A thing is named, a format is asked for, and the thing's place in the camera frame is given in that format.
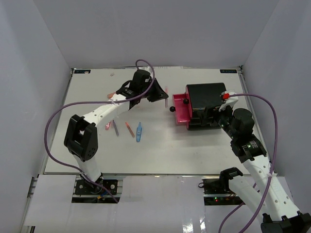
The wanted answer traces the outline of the pink purple highlighter pen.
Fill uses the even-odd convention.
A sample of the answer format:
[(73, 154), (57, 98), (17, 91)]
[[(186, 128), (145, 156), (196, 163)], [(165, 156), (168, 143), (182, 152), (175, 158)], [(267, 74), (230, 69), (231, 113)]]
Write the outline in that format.
[(165, 93), (167, 95), (167, 97), (165, 98), (165, 108), (167, 108), (168, 107), (168, 98), (169, 98), (167, 86), (165, 86)]

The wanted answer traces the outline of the black drawer organizer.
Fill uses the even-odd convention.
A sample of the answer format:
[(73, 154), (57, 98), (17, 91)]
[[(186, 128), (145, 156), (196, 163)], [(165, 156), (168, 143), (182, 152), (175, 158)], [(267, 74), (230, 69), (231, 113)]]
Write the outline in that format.
[(219, 125), (214, 121), (213, 126), (201, 126), (201, 113), (206, 107), (214, 107), (214, 113), (223, 104), (221, 93), (226, 91), (224, 83), (200, 83), (186, 85), (186, 91), (190, 96), (188, 104), (190, 113), (190, 123), (187, 128), (190, 131), (195, 130), (213, 130), (218, 129)]

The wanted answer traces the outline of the pink drawer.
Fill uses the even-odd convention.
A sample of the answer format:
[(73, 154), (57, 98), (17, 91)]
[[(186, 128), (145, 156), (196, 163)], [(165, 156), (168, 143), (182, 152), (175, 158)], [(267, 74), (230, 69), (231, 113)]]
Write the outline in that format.
[(183, 103), (185, 94), (173, 94), (173, 106), (170, 107), (170, 111), (174, 113), (177, 125), (184, 125), (187, 128), (190, 123), (190, 113), (188, 104)]
[(184, 104), (189, 104), (189, 102), (190, 102), (190, 96), (189, 96), (188, 91), (186, 91), (186, 92), (185, 92), (184, 99), (183, 99), (183, 103), (184, 103)]

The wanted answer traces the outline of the pink top drawer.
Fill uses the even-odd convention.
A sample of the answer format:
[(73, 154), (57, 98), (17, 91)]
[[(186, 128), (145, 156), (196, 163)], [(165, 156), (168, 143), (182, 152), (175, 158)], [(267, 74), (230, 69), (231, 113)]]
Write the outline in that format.
[(186, 92), (185, 92), (184, 99), (183, 99), (183, 103), (184, 103), (184, 104), (189, 104), (189, 102), (190, 102), (190, 96), (189, 96), (188, 91), (186, 91)]

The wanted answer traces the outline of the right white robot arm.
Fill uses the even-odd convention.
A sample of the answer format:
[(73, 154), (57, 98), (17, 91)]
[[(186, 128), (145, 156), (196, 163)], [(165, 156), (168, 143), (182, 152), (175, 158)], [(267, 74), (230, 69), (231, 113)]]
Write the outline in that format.
[(199, 184), (206, 190), (235, 193), (260, 221), (263, 233), (306, 233), (311, 216), (302, 213), (283, 189), (262, 143), (253, 134), (254, 120), (247, 109), (230, 106), (214, 113), (214, 122), (231, 138), (230, 146), (248, 170), (256, 186), (250, 185), (236, 167), (221, 171), (219, 179)]

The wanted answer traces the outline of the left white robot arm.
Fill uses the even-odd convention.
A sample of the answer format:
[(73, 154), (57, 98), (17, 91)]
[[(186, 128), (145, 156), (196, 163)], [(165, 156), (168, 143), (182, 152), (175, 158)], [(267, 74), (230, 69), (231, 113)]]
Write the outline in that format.
[(126, 81), (107, 103), (83, 116), (73, 115), (70, 118), (64, 146), (76, 159), (83, 178), (88, 179), (86, 188), (91, 193), (97, 194), (103, 187), (99, 179), (102, 173), (95, 159), (99, 147), (98, 128), (132, 109), (141, 99), (155, 102), (168, 98), (154, 74), (153, 70), (136, 70), (132, 80)]

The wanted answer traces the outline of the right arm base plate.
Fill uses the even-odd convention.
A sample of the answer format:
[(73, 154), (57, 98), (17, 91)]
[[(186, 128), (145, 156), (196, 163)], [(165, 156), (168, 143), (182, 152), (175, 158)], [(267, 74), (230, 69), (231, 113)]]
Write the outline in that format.
[(224, 194), (227, 196), (236, 195), (229, 189), (225, 189), (220, 180), (217, 179), (202, 179), (202, 181), (198, 184), (198, 187), (203, 189), (203, 193), (205, 195), (220, 195)]

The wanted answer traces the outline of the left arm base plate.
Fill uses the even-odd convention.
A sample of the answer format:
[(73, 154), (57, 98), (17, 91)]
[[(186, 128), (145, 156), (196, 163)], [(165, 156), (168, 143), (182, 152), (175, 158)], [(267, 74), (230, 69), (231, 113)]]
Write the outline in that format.
[[(105, 187), (112, 195), (117, 194), (118, 180), (99, 180), (100, 185)], [(74, 192), (75, 195), (108, 195), (107, 191), (97, 185), (94, 185), (83, 179), (76, 180)]]

